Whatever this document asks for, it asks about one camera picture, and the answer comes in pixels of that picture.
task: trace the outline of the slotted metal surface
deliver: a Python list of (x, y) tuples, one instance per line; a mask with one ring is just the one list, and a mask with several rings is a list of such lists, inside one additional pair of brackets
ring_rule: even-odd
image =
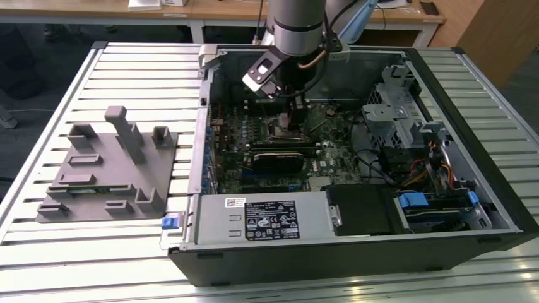
[[(111, 43), (104, 52), (90, 56), (66, 107), (60, 105), (59, 123), (52, 125), (51, 136), (43, 137), (43, 150), (36, 150), (40, 156), (27, 167), (26, 179), (18, 177), (15, 185), (22, 188), (12, 193), (15, 202), (3, 217), (0, 297), (7, 302), (457, 302), (471, 296), (475, 302), (538, 302), (538, 240), (507, 252), (485, 254), (449, 271), (197, 288), (161, 249), (159, 220), (36, 223), (44, 190), (70, 148), (64, 137), (70, 124), (92, 122), (96, 131), (113, 132), (102, 120), (110, 105), (131, 110), (141, 131), (167, 125), (182, 133), (169, 204), (175, 211), (186, 209), (195, 131), (191, 111), (198, 105), (198, 89), (191, 87), (198, 83), (197, 53), (194, 45)], [(534, 135), (453, 52), (430, 50), (422, 55), (525, 204), (539, 216), (539, 147)], [(107, 79), (118, 81), (95, 81)], [(153, 88), (135, 85), (141, 80), (155, 83), (165, 79), (174, 81)], [(431, 101), (426, 103), (433, 116), (439, 117)], [(279, 256), (262, 261), (279, 262)]]

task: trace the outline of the white sticker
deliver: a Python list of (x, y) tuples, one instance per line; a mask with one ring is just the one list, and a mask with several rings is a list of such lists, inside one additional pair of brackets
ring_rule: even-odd
[(186, 14), (163, 14), (163, 17), (177, 17), (177, 18), (186, 18)]
[(226, 198), (226, 207), (245, 207), (246, 198)]

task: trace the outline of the table leg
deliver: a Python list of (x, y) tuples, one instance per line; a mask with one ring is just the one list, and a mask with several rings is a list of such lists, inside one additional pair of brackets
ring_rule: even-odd
[(205, 21), (190, 20), (189, 26), (191, 27), (191, 35), (194, 36), (194, 43), (205, 43)]
[(418, 38), (415, 39), (414, 47), (429, 47), (429, 44), (431, 44), (431, 40), (435, 36), (438, 26), (438, 23), (425, 24), (423, 30), (419, 32)]

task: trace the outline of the red wire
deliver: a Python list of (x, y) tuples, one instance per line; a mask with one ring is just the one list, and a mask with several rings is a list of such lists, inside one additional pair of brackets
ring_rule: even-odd
[(410, 166), (410, 176), (413, 176), (413, 174), (414, 174), (415, 165), (417, 165), (419, 162), (423, 162), (423, 161), (425, 161), (423, 159), (419, 159), (419, 160), (415, 160), (415, 161), (414, 161), (413, 166)]

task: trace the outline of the wooden table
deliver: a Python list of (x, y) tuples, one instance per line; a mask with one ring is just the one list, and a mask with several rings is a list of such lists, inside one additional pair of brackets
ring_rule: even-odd
[[(129, 0), (2, 0), (0, 22), (189, 25), (194, 42), (205, 43), (205, 26), (254, 27), (259, 4), (242, 0), (190, 0), (187, 6), (163, 6), (159, 11), (129, 11)], [(410, 9), (377, 10), (367, 29), (418, 31), (414, 46), (426, 47), (443, 16), (426, 15), (419, 0)]]

